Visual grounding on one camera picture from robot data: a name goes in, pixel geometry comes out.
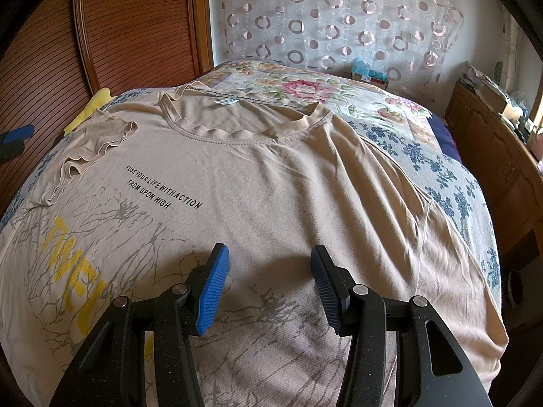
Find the beige printed t-shirt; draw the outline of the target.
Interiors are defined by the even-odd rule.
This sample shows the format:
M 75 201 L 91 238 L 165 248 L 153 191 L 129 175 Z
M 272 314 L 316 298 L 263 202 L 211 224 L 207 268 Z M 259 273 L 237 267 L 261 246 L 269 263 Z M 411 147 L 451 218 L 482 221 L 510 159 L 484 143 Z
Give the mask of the beige printed t-shirt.
M 1 346 L 36 406 L 115 297 L 158 296 L 217 244 L 225 293 L 192 344 L 209 406 L 336 402 L 348 343 L 324 317 L 316 245 L 383 297 L 427 298 L 484 387 L 508 344 L 455 223 L 319 103 L 187 87 L 121 97 L 46 156 L 1 228 Z

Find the brown wooden wardrobe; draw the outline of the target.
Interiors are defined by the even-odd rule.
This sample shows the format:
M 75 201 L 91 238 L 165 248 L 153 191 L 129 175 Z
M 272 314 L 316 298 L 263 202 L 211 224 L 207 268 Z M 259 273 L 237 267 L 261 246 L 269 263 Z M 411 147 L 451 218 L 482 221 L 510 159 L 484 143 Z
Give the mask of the brown wooden wardrobe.
M 1 59 L 1 131 L 33 134 L 1 167 L 1 204 L 106 87 L 189 82 L 212 69 L 209 0 L 43 0 Z

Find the blue floral bed sheet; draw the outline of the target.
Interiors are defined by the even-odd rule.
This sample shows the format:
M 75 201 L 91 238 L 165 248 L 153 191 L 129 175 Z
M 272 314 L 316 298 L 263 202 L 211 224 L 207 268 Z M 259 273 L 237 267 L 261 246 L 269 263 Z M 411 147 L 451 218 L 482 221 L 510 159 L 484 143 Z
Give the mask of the blue floral bed sheet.
M 100 310 L 151 296 L 215 243 L 237 292 L 304 283 L 317 244 L 388 293 L 448 291 L 465 267 L 501 293 L 481 189 L 461 163 L 321 103 L 202 83 L 128 92 L 39 163 L 1 221 L 1 301 Z

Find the dark blue blanket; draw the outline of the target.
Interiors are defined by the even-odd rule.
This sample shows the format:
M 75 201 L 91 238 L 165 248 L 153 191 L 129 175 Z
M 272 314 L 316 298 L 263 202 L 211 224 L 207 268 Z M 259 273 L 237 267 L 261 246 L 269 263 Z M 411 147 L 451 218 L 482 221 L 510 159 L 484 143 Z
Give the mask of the dark blue blanket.
M 449 129 L 446 127 L 445 122 L 443 122 L 442 119 L 435 114 L 432 114 L 427 121 L 429 122 L 433 134 L 438 141 L 442 153 L 455 159 L 459 163 L 462 163 L 461 157 L 455 145 L 455 141 Z

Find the brown wooden side cabinet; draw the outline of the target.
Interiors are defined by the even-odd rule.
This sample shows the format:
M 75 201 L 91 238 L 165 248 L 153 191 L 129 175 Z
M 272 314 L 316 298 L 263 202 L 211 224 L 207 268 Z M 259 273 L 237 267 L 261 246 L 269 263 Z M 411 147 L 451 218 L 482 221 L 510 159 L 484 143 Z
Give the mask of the brown wooden side cabinet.
M 481 99 L 456 83 L 446 121 L 462 163 L 490 210 L 499 253 L 533 241 L 542 247 L 542 175 L 526 145 Z

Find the blue tissue box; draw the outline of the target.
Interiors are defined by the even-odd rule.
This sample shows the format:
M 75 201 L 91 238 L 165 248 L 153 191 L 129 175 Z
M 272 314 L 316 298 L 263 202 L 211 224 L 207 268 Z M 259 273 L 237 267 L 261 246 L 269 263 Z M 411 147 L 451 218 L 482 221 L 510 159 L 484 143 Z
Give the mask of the blue tissue box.
M 362 58 L 355 58 L 351 67 L 352 78 L 356 81 L 363 81 L 373 84 L 381 89 L 388 88 L 388 76 L 382 72 L 375 71 Z

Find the sheer circle-pattern curtain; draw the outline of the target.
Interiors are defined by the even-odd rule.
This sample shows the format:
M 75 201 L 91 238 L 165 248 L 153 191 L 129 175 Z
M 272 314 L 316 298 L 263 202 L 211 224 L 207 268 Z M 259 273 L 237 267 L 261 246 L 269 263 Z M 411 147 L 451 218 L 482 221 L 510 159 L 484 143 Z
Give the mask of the sheer circle-pattern curtain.
M 356 60 L 429 99 L 464 23 L 461 0 L 212 0 L 225 55 L 331 74 Z

